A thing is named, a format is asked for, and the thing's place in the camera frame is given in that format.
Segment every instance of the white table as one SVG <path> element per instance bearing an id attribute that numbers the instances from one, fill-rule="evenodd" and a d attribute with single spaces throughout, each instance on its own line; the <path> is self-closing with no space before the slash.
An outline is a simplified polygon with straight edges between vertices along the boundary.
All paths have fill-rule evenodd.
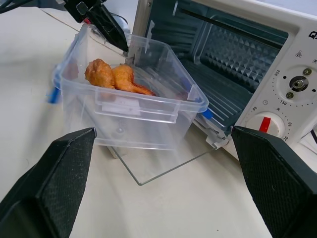
<path id="1" fill-rule="evenodd" d="M 37 8 L 0 15 L 0 199 L 62 135 L 46 103 L 50 72 L 75 30 Z M 270 238 L 238 162 L 223 150 L 142 187 L 94 146 L 72 238 Z"/>

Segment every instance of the temperature dial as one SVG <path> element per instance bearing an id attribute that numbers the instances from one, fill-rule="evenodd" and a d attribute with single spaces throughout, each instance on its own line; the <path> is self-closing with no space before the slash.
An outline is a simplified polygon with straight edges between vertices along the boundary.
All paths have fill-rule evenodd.
<path id="1" fill-rule="evenodd" d="M 282 137 L 285 132 L 283 120 L 278 115 L 269 112 L 256 114 L 250 118 L 246 127 L 266 132 L 277 137 Z"/>

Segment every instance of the clear plastic container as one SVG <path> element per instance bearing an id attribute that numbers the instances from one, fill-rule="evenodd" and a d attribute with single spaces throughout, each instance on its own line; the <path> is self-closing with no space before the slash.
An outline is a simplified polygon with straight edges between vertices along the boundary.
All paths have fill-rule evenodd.
<path id="1" fill-rule="evenodd" d="M 169 45 L 126 35 L 127 56 L 107 43 L 93 26 L 83 25 L 54 71 L 61 89 L 67 132 L 97 129 L 95 142 L 114 147 L 172 150 L 185 136 L 208 100 Z M 124 92 L 91 85 L 85 79 L 89 62 L 102 59 L 111 67 L 128 64 L 134 81 L 157 95 Z"/>

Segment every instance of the fried chicken drumstick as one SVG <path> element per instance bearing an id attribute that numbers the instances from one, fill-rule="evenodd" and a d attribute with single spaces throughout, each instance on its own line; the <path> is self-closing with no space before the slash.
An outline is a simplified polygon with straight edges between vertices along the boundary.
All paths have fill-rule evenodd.
<path id="1" fill-rule="evenodd" d="M 90 62 L 85 71 L 86 80 L 91 85 L 114 89 L 114 75 L 109 64 L 102 59 Z"/>
<path id="2" fill-rule="evenodd" d="M 116 89 L 155 96 L 154 92 L 148 90 L 144 86 L 134 83 L 133 69 L 130 66 L 122 64 L 114 68 L 112 71 L 114 74 L 114 87 Z"/>

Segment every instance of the fried chicken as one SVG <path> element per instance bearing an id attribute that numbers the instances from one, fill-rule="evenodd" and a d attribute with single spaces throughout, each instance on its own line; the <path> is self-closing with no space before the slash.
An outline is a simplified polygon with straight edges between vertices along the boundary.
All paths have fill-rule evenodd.
<path id="1" fill-rule="evenodd" d="M 114 68 L 112 71 L 114 74 L 114 86 L 116 89 L 126 92 L 155 96 L 155 93 L 148 90 L 144 86 L 134 83 L 133 69 L 130 66 L 122 64 Z"/>
<path id="2" fill-rule="evenodd" d="M 94 86 L 114 89 L 114 75 L 109 64 L 102 59 L 90 62 L 85 72 L 86 80 Z"/>

